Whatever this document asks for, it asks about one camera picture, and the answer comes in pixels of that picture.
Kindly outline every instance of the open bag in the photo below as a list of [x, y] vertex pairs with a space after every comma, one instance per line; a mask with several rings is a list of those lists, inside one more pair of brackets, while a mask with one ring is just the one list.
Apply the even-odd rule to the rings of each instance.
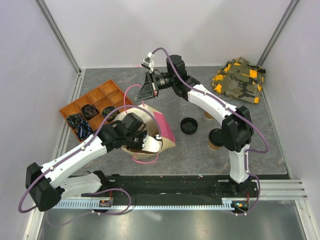
[[[165, 116], [161, 112], [157, 111], [156, 109], [154, 109], [153, 107], [147, 104], [144, 104], [144, 106], [141, 104], [139, 105], [139, 107], [144, 108], [149, 113], [151, 113], [160, 125], [161, 137], [162, 137], [162, 148], [158, 153], [162, 153], [166, 149], [175, 147], [176, 146], [175, 137], [174, 137], [174, 134], [172, 133], [172, 130]], [[116, 116], [114, 120], [121, 121], [126, 116], [126, 114], [129, 114], [129, 113], [134, 113], [143, 120], [143, 122], [146, 125], [144, 129], [148, 131], [149, 136], [154, 137], [159, 133], [158, 127], [155, 121], [147, 113], [135, 107], [127, 109], [127, 113], [125, 111], [121, 112], [118, 116]], [[132, 149], [128, 150], [125, 146], [121, 147], [121, 149], [130, 155], [134, 155], [135, 159], [146, 159], [148, 157], [157, 155], [157, 153], [148, 153], [143, 151], [137, 152]]]

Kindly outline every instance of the wooden organizer box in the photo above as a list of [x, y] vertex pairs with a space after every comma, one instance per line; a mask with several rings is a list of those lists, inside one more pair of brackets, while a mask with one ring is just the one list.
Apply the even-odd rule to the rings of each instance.
[[[95, 89], [91, 90], [85, 95], [79, 97], [77, 100], [71, 102], [67, 106], [61, 108], [60, 113], [62, 114], [67, 124], [67, 117], [69, 115], [78, 114], [89, 123], [93, 131], [96, 131], [99, 128], [102, 121], [104, 120], [104, 117], [101, 114], [103, 109], [109, 106], [113, 106], [115, 108], [123, 106], [124, 96], [124, 92], [118, 87], [117, 84], [115, 84], [113, 80], [110, 79], [106, 81], [104, 84], [96, 87]], [[125, 103], [127, 105], [133, 104], [127, 97], [125, 98]], [[87, 120], [81, 111], [81, 108], [87, 104], [95, 106], [95, 108], [99, 111], [98, 115], [91, 118], [90, 120]], [[73, 129], [71, 126], [69, 127], [78, 139], [77, 129]]]

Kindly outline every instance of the white wall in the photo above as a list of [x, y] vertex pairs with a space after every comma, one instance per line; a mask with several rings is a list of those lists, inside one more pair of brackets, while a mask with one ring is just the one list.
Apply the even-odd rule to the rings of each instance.
[[320, 224], [320, 2], [300, 1], [265, 62], [264, 89], [286, 163]]
[[[77, 80], [33, 0], [0, 8], [0, 238], [19, 240], [29, 214], [18, 213], [26, 168], [52, 159], [63, 124], [59, 109]], [[24, 208], [31, 206], [28, 197]]]
[[[165, 47], [189, 66], [257, 62], [290, 0], [45, 0], [82, 68], [135, 67]], [[155, 58], [165, 65], [163, 54]]]

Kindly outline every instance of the camouflage cloth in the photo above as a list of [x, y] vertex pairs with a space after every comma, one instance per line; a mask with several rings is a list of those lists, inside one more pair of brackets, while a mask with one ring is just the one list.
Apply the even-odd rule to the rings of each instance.
[[212, 79], [213, 90], [219, 94], [257, 104], [266, 70], [242, 57], [228, 61]]

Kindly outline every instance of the gray floor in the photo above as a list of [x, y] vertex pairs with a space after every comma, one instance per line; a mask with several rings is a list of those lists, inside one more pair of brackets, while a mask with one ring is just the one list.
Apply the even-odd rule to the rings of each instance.
[[[212, 210], [89, 214], [58, 228], [43, 221], [38, 240], [306, 240], [294, 201], [283, 203], [259, 202], [248, 216], [238, 217]], [[58, 225], [87, 211], [53, 209], [45, 215]]]
[[[198, 79], [208, 90], [211, 90], [212, 77], [219, 67], [187, 67], [188, 74]], [[84, 75], [80, 96], [96, 88], [105, 81], [113, 79], [125, 91], [132, 84], [143, 84], [145, 75], [143, 68], [101, 68], [87, 69]], [[132, 88], [128, 96], [133, 101], [139, 88]], [[286, 174], [286, 166], [282, 157], [272, 122], [268, 113], [265, 99], [259, 104], [250, 104], [218, 94], [223, 100], [235, 106], [245, 105], [249, 108], [252, 122], [265, 135], [270, 145], [267, 154], [250, 153], [249, 168], [255, 174]], [[76, 172], [102, 170], [104, 174], [121, 175], [197, 175], [197, 174], [228, 174], [230, 171], [229, 155], [226, 149], [212, 151], [208, 147], [208, 133], [219, 125], [215, 120], [206, 120], [203, 110], [179, 97], [172, 89], [160, 92], [158, 98], [147, 100], [145, 103], [162, 112], [171, 126], [176, 140], [176, 147], [166, 150], [159, 155], [156, 163], [137, 164], [131, 156], [120, 149], [93, 160]], [[180, 130], [180, 121], [192, 117], [198, 121], [198, 130], [194, 135], [185, 135]], [[79, 142], [71, 133], [67, 151]], [[260, 137], [252, 137], [251, 148], [265, 148]]]

